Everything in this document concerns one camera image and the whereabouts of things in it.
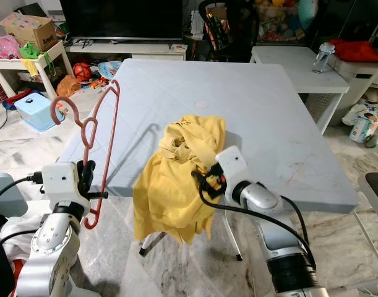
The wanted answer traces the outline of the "yellow polo shirt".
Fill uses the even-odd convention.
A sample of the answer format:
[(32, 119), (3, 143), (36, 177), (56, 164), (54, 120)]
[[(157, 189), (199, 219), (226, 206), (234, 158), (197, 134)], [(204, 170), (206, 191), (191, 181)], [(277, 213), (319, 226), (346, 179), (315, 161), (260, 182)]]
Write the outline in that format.
[(192, 176), (206, 174), (225, 148), (226, 121), (219, 116), (186, 115), (164, 130), (158, 149), (147, 161), (133, 189), (133, 235), (165, 232), (191, 244), (195, 235), (210, 232), (217, 194), (200, 191)]

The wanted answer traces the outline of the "pink plastic hanger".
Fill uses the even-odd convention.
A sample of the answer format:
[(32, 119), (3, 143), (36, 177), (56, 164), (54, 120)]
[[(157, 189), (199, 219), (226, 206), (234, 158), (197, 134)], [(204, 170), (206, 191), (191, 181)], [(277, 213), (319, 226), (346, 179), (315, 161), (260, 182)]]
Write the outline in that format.
[[(101, 158), (102, 174), (99, 184), (90, 187), (90, 192), (108, 192), (109, 174), (113, 167), (113, 148), (117, 136), (118, 115), (122, 87), (117, 79), (110, 81), (101, 93), (95, 107), (87, 116), (81, 117), (75, 102), (69, 97), (56, 97), (50, 108), (53, 121), (60, 125), (64, 121), (72, 121), (79, 128), (79, 142), (82, 144), (82, 154), (78, 161), (92, 160), (93, 151), (101, 148), (106, 155)], [(82, 223), (87, 229), (95, 228), (100, 222), (102, 200), (86, 207), (92, 216)]]

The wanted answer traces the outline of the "pale blue plastic box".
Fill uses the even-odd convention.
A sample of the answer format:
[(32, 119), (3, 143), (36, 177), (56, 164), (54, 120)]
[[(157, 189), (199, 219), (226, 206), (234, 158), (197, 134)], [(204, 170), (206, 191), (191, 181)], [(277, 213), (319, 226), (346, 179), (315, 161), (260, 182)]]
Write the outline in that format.
[(33, 130), (47, 131), (56, 125), (51, 116), (52, 101), (40, 93), (30, 93), (22, 97), (14, 102), (14, 107)]

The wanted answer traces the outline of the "white cloth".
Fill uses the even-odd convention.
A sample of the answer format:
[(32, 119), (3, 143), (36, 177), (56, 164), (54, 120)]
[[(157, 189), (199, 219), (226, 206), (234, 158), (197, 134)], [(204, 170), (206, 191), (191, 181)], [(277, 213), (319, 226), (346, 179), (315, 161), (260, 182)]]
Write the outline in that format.
[[(46, 216), (47, 214), (10, 217), (0, 229), (0, 239), (24, 230), (37, 230)], [(7, 255), (7, 259), (9, 261), (27, 259), (31, 252), (32, 238), (33, 234), (24, 234), (14, 236), (5, 241), (2, 244), (2, 248)]]

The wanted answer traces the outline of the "grey folding table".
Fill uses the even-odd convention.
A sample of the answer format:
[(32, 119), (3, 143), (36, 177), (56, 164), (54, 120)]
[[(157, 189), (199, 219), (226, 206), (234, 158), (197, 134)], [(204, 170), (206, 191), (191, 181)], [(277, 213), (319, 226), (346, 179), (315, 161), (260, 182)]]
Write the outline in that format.
[[(130, 201), (133, 184), (168, 124), (181, 116), (219, 116), (244, 156), (251, 178), (311, 212), (348, 214), (358, 195), (282, 66), (267, 63), (128, 59), (122, 87), (111, 203)], [(93, 186), (100, 183), (101, 148)]]

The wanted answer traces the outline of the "red ball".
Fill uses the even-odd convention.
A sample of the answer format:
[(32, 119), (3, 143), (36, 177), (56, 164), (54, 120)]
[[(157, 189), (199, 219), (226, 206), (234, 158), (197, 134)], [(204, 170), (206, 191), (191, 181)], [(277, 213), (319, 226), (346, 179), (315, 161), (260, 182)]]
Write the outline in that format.
[(78, 62), (73, 65), (72, 71), (78, 82), (89, 82), (92, 79), (92, 69), (86, 62)]

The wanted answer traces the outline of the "printed blue bag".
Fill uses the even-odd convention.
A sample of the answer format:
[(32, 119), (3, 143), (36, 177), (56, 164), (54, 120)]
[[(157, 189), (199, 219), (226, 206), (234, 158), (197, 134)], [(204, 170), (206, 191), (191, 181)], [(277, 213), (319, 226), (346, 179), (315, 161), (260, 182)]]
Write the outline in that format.
[(98, 63), (98, 71), (104, 79), (113, 80), (118, 69), (121, 67), (121, 61), (107, 61)]

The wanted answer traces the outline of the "white television console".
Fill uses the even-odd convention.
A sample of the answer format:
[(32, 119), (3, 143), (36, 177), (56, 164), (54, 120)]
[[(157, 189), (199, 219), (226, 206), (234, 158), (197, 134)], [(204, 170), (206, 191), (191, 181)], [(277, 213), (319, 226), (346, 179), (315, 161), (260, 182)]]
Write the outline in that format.
[(129, 54), (134, 59), (184, 61), (188, 45), (138, 41), (77, 40), (66, 46), (67, 52), (88, 54)]

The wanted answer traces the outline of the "small white side table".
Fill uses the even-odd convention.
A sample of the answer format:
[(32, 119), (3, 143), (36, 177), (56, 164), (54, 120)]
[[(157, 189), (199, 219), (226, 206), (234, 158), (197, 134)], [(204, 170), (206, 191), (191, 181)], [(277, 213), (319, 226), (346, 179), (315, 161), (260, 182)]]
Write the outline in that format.
[(310, 48), (288, 46), (253, 47), (251, 63), (275, 63), (288, 74), (316, 126), (324, 133), (349, 84), (333, 69), (313, 72), (316, 54)]

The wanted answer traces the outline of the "black office chair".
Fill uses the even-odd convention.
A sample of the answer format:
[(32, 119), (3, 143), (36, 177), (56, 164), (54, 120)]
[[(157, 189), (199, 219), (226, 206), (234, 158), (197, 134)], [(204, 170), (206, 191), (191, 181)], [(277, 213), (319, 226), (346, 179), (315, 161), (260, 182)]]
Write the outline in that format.
[(250, 62), (260, 22), (254, 0), (203, 0), (198, 12), (208, 34), (208, 61)]

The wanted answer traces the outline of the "pink bag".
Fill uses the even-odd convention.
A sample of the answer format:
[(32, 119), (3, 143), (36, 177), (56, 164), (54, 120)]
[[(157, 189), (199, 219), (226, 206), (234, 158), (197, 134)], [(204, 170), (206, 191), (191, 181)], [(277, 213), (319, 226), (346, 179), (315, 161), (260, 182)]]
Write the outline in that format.
[(0, 59), (20, 59), (21, 46), (11, 35), (0, 36)]

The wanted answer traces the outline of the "cardboard box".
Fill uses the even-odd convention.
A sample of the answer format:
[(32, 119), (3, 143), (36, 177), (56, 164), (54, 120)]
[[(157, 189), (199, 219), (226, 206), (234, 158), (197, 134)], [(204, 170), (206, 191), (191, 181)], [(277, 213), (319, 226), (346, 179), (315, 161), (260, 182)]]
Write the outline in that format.
[(48, 51), (58, 42), (56, 26), (47, 17), (11, 12), (0, 20), (0, 25), (8, 35), (19, 42), (19, 45), (32, 43), (38, 51)]

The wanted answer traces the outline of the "white folding chair grey seat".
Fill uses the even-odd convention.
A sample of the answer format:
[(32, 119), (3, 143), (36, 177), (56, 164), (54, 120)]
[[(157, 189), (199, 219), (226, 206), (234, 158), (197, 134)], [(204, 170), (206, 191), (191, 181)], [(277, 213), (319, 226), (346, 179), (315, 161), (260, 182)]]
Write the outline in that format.
[(366, 204), (355, 212), (365, 238), (378, 252), (378, 172), (363, 173), (358, 178), (358, 192), (364, 196)]

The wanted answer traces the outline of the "clear plastic bottle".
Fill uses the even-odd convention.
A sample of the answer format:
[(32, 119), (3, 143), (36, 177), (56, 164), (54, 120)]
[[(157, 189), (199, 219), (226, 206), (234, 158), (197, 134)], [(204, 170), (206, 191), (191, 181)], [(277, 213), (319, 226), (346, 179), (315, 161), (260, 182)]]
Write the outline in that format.
[(335, 54), (335, 45), (331, 42), (322, 43), (319, 46), (312, 71), (315, 73), (324, 73), (327, 70), (329, 59), (333, 54)]

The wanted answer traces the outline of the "bin of plush toys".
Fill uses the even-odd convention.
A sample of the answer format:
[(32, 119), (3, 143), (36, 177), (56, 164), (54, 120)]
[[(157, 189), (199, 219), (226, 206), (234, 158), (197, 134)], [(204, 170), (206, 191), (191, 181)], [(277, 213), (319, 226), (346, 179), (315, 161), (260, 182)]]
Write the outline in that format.
[(299, 0), (252, 0), (259, 15), (259, 42), (294, 42), (305, 37)]

